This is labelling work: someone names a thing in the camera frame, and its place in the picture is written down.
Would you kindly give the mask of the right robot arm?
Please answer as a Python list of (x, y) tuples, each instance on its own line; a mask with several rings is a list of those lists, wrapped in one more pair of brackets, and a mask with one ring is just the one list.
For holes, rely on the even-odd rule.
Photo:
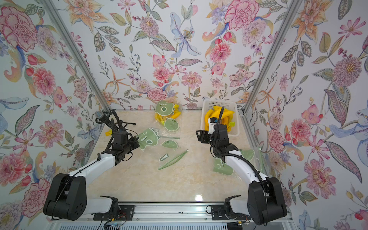
[(231, 167), (242, 181), (248, 184), (247, 197), (233, 195), (225, 199), (224, 215), (230, 220), (246, 218), (256, 226), (267, 225), (269, 222), (287, 215), (287, 206), (280, 181), (260, 172), (246, 158), (239, 148), (230, 143), (228, 127), (223, 119), (232, 114), (225, 107), (218, 107), (210, 115), (206, 115), (207, 128), (197, 130), (199, 142), (210, 145), (210, 153)]

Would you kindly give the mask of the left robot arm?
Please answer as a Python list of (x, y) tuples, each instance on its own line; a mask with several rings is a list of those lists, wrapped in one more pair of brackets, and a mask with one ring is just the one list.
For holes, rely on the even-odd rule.
[(88, 198), (87, 186), (104, 172), (126, 160), (126, 155), (139, 148), (139, 137), (125, 129), (113, 133), (106, 149), (84, 167), (57, 174), (51, 183), (43, 213), (52, 219), (77, 220), (87, 214), (116, 218), (120, 213), (118, 199), (111, 196)]

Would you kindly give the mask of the zip-top bag bananas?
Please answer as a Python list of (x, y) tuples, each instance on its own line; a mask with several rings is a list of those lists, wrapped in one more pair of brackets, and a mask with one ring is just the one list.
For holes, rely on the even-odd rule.
[(161, 138), (179, 140), (181, 137), (182, 108), (179, 104), (159, 101), (155, 107), (151, 129)]
[(139, 134), (139, 145), (142, 151), (158, 157), (159, 171), (175, 165), (189, 152), (177, 140), (160, 136), (158, 129), (154, 128), (147, 128)]
[[(263, 179), (265, 178), (263, 161), (259, 159), (259, 149), (240, 149), (239, 151), (231, 151), (231, 153), (242, 156), (256, 171), (260, 172)], [(213, 172), (228, 176), (236, 173), (242, 180), (250, 180), (251, 182), (258, 179), (249, 164), (232, 156), (226, 156), (225, 161), (221, 158), (215, 158)]]

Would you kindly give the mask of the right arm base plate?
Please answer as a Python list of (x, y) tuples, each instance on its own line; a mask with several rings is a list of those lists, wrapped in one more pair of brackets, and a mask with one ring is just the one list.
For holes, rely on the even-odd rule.
[(231, 201), (239, 198), (241, 195), (230, 196), (225, 199), (223, 204), (209, 205), (206, 207), (206, 213), (211, 215), (212, 220), (232, 220), (246, 221), (251, 220), (249, 215), (234, 212)]

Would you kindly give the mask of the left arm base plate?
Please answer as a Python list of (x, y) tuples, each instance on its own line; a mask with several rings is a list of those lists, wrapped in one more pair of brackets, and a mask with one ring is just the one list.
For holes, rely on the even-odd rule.
[(98, 220), (126, 221), (126, 220), (133, 219), (133, 214), (134, 214), (134, 209), (135, 209), (134, 205), (121, 205), (119, 204), (119, 201), (117, 198), (111, 197), (111, 196), (101, 196), (101, 197), (110, 199), (112, 201), (112, 205), (109, 208), (109, 211), (107, 211), (106, 213), (94, 214), (93, 220), (95, 221), (98, 221)]

